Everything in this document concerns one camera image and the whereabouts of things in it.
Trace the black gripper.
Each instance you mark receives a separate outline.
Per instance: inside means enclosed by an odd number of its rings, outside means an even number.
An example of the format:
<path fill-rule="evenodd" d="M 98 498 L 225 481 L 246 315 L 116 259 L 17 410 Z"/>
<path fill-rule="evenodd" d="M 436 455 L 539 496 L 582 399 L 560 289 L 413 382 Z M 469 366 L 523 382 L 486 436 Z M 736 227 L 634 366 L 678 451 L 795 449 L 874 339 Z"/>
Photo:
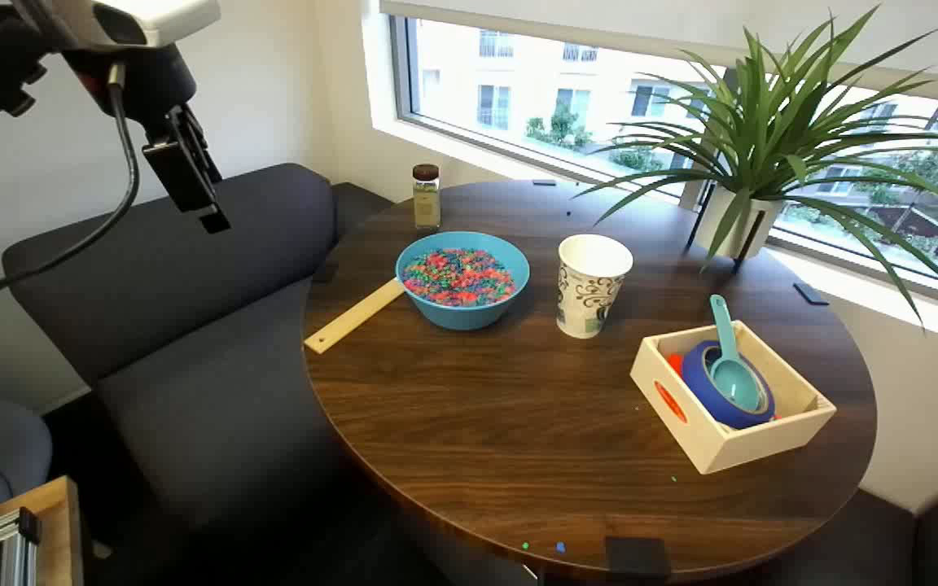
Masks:
<path fill-rule="evenodd" d="M 230 227 L 225 212 L 216 208 L 218 170 L 184 105 L 169 106 L 146 126 L 142 156 L 179 212 L 203 212 L 197 221 L 207 234 Z"/>

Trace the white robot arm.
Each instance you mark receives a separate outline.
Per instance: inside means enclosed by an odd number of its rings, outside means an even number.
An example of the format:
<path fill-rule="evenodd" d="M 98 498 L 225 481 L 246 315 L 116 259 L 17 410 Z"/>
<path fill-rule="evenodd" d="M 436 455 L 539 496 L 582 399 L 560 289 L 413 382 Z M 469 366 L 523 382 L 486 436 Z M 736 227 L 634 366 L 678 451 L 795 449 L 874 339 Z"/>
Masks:
<path fill-rule="evenodd" d="M 194 77 L 179 41 L 220 19 L 218 0 L 6 0 L 0 4 L 0 114 L 20 116 L 57 52 L 103 114 L 119 106 L 142 126 L 142 156 L 179 212 L 194 212 L 207 234 L 227 218 L 204 132 L 188 106 Z"/>

